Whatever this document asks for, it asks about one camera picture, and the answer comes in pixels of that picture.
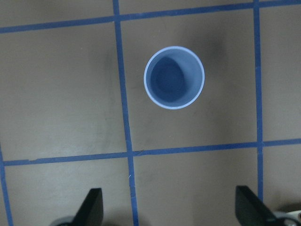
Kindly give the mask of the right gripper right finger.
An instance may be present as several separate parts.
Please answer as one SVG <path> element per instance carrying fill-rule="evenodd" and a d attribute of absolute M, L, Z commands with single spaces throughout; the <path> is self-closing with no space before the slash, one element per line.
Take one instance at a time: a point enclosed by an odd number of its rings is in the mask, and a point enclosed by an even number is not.
<path fill-rule="evenodd" d="M 248 186 L 236 186 L 235 215 L 241 226 L 278 226 L 276 216 Z"/>

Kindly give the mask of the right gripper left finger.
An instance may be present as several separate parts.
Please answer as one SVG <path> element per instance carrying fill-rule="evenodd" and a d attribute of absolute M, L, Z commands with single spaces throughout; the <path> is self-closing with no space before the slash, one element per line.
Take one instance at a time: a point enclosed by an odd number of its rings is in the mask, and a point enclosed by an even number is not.
<path fill-rule="evenodd" d="M 75 215 L 73 226 L 101 226 L 103 222 L 103 194 L 101 188 L 92 188 Z"/>

